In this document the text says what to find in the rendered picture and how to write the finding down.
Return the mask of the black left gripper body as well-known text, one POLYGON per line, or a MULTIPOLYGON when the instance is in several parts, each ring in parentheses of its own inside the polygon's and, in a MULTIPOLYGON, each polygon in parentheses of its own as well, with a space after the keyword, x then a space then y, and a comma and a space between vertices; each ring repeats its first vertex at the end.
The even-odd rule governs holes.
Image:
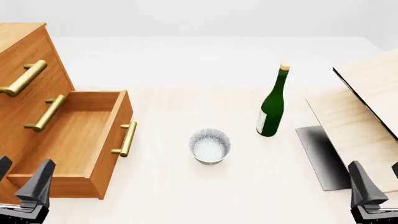
POLYGON ((22 208, 18 205, 0 204, 0 224, 43 224, 49 210, 43 205, 22 208))

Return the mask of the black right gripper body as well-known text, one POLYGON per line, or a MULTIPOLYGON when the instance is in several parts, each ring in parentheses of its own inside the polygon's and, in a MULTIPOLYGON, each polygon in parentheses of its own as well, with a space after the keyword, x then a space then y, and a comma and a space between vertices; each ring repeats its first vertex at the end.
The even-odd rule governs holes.
POLYGON ((352 203, 351 214, 357 224, 398 224, 398 208, 352 203))

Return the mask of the speckled grey bowl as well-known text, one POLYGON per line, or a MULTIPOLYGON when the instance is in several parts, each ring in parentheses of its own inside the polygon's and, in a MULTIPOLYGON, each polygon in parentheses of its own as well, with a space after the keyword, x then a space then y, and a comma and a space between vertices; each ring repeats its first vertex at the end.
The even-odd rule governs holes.
POLYGON ((231 150, 231 141, 224 132, 213 128, 194 132, 188 142, 193 157, 205 165, 222 162, 231 150))

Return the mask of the pale wood slanted rack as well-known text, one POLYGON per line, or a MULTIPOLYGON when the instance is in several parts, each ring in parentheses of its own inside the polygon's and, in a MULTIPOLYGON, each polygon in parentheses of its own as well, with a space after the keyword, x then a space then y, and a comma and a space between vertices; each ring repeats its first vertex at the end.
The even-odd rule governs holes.
POLYGON ((343 87, 307 98, 343 164, 359 161, 384 193, 398 192, 398 48, 335 67, 343 87))

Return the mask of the open wooden drawer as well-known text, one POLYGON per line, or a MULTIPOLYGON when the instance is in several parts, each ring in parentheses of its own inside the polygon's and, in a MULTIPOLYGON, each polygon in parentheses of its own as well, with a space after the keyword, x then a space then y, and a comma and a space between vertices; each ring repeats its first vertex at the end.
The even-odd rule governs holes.
POLYGON ((21 188, 39 167, 56 164, 50 196, 104 199, 132 118, 128 92, 72 91, 46 128, 25 129, 32 138, 20 160, 14 160, 6 180, 21 188))

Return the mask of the wooden cabinet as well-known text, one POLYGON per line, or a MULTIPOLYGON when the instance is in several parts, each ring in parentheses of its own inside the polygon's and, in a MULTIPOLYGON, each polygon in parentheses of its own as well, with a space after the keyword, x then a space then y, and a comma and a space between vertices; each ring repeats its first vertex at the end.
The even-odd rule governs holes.
MULTIPOLYGON (((8 48, 18 43, 20 40, 32 35, 42 34, 44 35, 50 46, 53 48, 54 53, 60 63, 62 70, 67 74, 63 66, 60 57, 53 46, 53 43, 49 37, 49 34, 43 23, 0 23, 0 54, 6 51, 8 48)), ((0 181, 0 203, 16 203, 17 197, 14 195, 18 188, 15 188, 12 184, 7 182, 6 177, 13 168, 14 160, 20 160, 25 153, 24 147, 28 145, 28 141, 23 147, 20 147, 18 151, 0 151, 0 155, 7 156, 12 160, 12 166, 7 172, 5 178, 0 181)))

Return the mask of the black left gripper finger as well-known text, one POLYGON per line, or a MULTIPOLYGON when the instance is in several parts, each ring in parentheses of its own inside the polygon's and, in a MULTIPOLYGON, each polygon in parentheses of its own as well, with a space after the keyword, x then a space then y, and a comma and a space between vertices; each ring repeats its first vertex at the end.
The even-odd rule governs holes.
POLYGON ((21 200, 21 208, 35 208, 38 205, 49 208, 50 185, 55 166, 53 160, 44 160, 32 177, 15 193, 21 200))
POLYGON ((10 167, 12 166, 12 160, 7 156, 0 156, 0 181, 6 176, 10 167))

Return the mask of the green wine bottle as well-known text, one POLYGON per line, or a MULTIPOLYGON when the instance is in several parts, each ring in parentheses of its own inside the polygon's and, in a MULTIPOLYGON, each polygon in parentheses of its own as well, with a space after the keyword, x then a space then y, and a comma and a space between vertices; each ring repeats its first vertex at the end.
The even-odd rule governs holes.
POLYGON ((290 65, 280 65, 275 85, 262 102, 256 122, 256 131, 261 136, 274 136, 279 128, 284 113, 284 85, 289 70, 290 65))

